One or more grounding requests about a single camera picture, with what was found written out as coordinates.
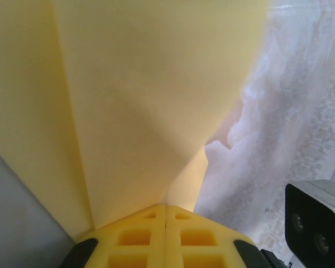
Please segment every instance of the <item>gray wall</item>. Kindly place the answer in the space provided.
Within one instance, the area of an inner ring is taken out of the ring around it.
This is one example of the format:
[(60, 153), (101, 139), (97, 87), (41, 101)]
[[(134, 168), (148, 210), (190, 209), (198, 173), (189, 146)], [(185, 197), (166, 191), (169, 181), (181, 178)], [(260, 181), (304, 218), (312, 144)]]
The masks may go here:
[(58, 267), (73, 245), (0, 158), (0, 268)]

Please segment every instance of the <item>sheer curtain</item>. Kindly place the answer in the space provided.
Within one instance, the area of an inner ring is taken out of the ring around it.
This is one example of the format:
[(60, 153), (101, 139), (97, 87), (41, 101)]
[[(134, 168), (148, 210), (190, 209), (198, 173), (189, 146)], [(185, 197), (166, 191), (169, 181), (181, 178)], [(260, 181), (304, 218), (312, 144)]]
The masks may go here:
[(241, 101), (205, 151), (195, 212), (289, 261), (285, 185), (335, 168), (335, 0), (273, 1)]

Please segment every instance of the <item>yellow wall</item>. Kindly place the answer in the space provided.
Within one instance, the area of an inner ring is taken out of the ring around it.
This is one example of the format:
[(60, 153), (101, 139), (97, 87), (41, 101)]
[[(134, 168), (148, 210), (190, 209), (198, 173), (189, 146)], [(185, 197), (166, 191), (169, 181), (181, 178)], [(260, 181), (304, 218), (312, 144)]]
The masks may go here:
[(266, 3), (54, 0), (96, 227), (184, 200), (175, 179), (236, 103)]
[(49, 0), (0, 1), (0, 155), (68, 234), (93, 228)]

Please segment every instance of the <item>black camera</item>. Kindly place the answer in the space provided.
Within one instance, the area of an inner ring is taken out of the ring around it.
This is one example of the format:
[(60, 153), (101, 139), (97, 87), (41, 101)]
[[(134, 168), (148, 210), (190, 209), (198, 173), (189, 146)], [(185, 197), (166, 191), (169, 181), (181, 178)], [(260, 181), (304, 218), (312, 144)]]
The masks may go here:
[(286, 186), (285, 238), (306, 268), (335, 268), (335, 183), (315, 180)]

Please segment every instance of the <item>yellow foam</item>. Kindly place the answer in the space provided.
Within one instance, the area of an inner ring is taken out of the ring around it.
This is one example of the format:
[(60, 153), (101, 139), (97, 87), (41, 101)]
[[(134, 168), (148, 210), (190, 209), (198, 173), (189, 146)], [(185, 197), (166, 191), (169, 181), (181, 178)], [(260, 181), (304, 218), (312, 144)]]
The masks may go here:
[(93, 229), (49, 0), (0, 1), (0, 155), (73, 238)]
[(0, 1), (0, 155), (73, 238), (193, 209), (266, 0), (53, 2)]
[(235, 104), (266, 3), (54, 1), (96, 228), (170, 199)]
[(246, 267), (233, 242), (253, 244), (248, 237), (179, 207), (166, 212), (166, 268)]
[(246, 236), (175, 206), (156, 205), (94, 231), (86, 268), (245, 268), (234, 240)]

